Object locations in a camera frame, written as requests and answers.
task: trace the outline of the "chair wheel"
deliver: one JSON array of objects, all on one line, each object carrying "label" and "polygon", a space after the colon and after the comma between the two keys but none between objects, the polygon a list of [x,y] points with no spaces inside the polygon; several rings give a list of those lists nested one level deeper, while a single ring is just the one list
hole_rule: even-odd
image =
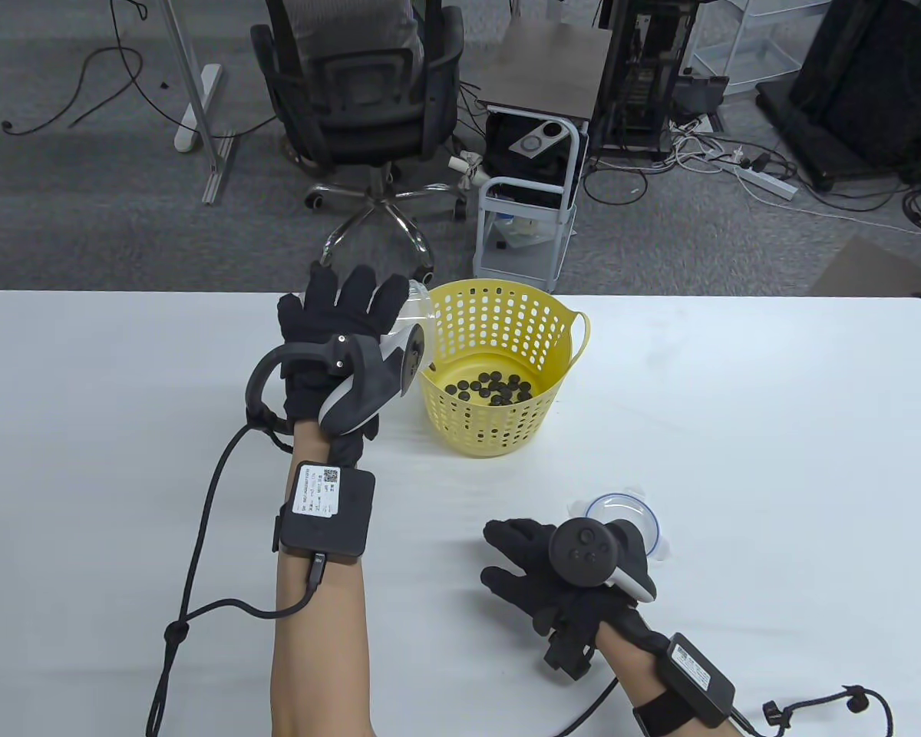
[{"label": "chair wheel", "polygon": [[412,278],[418,281],[420,284],[426,285],[433,281],[433,268],[427,268],[426,266],[418,266],[416,270],[412,273]]}]

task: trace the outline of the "clear plastic cup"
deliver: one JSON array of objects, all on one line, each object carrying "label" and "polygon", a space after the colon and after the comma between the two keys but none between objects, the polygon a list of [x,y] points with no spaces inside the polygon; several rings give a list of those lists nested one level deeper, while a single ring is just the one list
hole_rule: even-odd
[{"label": "clear plastic cup", "polygon": [[576,517],[589,517],[604,525],[614,520],[627,520],[642,533],[645,555],[651,560],[665,560],[671,550],[662,534],[658,517],[648,506],[640,489],[626,488],[624,491],[598,496],[593,501],[576,502],[570,507],[570,513]]},{"label": "clear plastic cup", "polygon": [[433,355],[436,353],[434,343],[437,339],[437,313],[433,309],[433,298],[430,297],[429,291],[414,279],[409,280],[409,297],[402,306],[390,334],[411,326],[422,327],[423,342],[426,345],[423,362],[425,365],[432,364]]}]

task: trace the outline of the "plastic basket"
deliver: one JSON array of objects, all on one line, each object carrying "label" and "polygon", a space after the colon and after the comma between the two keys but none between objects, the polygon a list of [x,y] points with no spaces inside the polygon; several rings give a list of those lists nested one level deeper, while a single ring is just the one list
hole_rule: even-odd
[{"label": "plastic basket", "polygon": [[[498,279],[469,279],[437,287],[436,349],[421,373],[423,401],[433,428],[461,453],[510,453],[535,435],[566,373],[590,340],[590,320],[552,295]],[[573,353],[573,331],[583,318],[583,343]],[[531,399],[493,407],[476,393],[463,401],[448,385],[482,372],[516,373],[531,384]]]}]

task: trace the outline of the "gloved hand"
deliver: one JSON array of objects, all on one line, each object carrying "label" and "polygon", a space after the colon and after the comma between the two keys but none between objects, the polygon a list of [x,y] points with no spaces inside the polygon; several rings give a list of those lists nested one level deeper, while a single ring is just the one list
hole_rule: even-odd
[{"label": "gloved hand", "polygon": [[[311,264],[310,282],[303,302],[293,294],[279,298],[277,316],[282,339],[289,342],[326,343],[334,335],[370,335],[376,339],[393,329],[409,296],[409,282],[400,275],[389,277],[375,290],[375,271],[356,266],[338,295],[338,275],[332,268]],[[344,380],[313,361],[292,361],[281,367],[286,380],[286,421],[317,421],[324,400]],[[351,467],[361,458],[365,440],[375,438],[379,418],[357,431],[331,438],[328,463]]]},{"label": "gloved hand", "polygon": [[[481,583],[530,615],[538,634],[545,636],[555,630],[569,649],[592,649],[601,622],[608,622],[629,642],[650,653],[659,653],[667,646],[668,638],[648,629],[635,609],[637,602],[623,590],[604,585],[581,589],[556,574],[549,562],[549,540],[555,530],[554,525],[540,525],[535,520],[489,522],[484,526],[485,540],[525,575],[490,566],[481,571]],[[556,667],[548,656],[547,661]],[[570,663],[559,667],[575,679],[587,666]]]}]

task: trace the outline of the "office chair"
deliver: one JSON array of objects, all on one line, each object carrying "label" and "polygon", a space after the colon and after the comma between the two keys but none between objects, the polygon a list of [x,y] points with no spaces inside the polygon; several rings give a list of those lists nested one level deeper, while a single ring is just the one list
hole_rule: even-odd
[{"label": "office chair", "polygon": [[300,66],[296,42],[282,0],[266,0],[272,30],[254,25],[250,36],[273,109],[286,136],[302,157],[325,173],[338,165],[367,164],[367,189],[314,183],[304,204],[317,210],[325,197],[362,202],[347,221],[328,236],[321,253],[327,266],[334,249],[373,212],[384,212],[401,228],[419,255],[414,279],[433,278],[434,259],[426,236],[398,207],[402,200],[443,196],[454,198],[454,219],[465,218],[465,196],[456,186],[433,183],[411,192],[393,188],[393,162],[407,157],[430,159],[457,125],[458,62],[464,50],[464,18],[460,8],[441,8],[429,0],[424,19],[423,69],[412,73],[408,49],[357,51],[313,59]]}]

